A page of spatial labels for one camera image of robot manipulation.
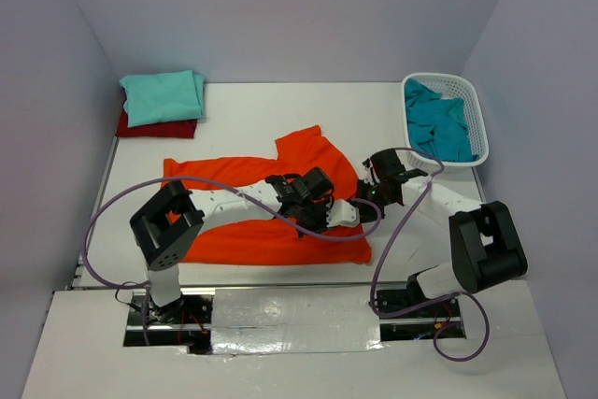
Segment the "orange t shirt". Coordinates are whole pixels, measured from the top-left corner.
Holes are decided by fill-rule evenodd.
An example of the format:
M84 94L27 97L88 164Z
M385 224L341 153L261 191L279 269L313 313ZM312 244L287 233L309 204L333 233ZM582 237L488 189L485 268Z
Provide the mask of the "orange t shirt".
M336 200L349 199L356 193L358 177L353 166L318 125L278 138L276 147L275 159L237 156L178 162L167 158L163 175L211 178L242 187L270 175L303 175L319 167L332 180ZM371 256L371 246L365 239L336 242L300 237L291 226L271 219L205 231L196 237L184 261L233 265L367 264Z

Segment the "dark red t shirt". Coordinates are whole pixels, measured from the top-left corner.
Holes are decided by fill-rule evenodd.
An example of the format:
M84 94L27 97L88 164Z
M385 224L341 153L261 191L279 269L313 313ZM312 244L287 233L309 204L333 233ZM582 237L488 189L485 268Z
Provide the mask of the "dark red t shirt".
M153 124L130 127L128 125L128 115L125 112L125 110L122 109L117 129L115 132L115 137L157 137L191 139L194 137L196 127L197 120L158 122Z

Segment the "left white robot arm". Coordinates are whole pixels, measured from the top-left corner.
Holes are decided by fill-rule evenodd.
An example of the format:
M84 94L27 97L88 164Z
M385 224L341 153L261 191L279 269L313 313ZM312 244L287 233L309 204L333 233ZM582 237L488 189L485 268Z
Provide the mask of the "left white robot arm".
M200 234L244 221L271 220L277 212L314 233L327 229L335 187L319 167L300 176L271 175L237 188L193 192L183 182L167 182L130 219L146 262L149 311L161 322L179 318L184 308L178 264ZM198 204L192 201L196 194Z

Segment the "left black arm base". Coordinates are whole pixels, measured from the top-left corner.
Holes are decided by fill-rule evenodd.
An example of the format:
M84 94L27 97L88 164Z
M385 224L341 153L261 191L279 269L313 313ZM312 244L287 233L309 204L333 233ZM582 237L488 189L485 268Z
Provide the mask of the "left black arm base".
M126 348L180 347L194 355L212 352L213 294L184 292L182 305L164 313L142 291L131 291L128 298L117 291L115 299L127 307L122 341Z

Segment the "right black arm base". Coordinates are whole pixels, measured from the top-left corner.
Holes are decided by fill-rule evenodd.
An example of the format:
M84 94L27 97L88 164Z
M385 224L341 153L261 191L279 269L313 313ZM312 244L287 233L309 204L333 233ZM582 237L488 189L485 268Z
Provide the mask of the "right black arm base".
M448 326L440 338L465 338L462 314L456 298L421 306L427 301L415 276L402 283L378 284L375 305L379 317L380 340L383 343L411 340L432 340L440 329Z

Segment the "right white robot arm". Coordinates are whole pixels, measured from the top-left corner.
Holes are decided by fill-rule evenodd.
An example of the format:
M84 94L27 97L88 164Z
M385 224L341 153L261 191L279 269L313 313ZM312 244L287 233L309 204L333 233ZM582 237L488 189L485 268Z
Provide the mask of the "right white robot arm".
M481 203L435 182L446 166L432 154L426 157L433 172L408 169L400 149L376 152L363 163L368 179L360 180L356 196L363 222L373 222L387 206L409 209L392 232L375 268L379 279L392 245L415 212L448 228L450 258L447 262L411 275L398 306L386 308L376 283L370 288L370 306L380 318L413 313L426 316L438 305L460 294L475 294L525 275L528 261L506 204Z

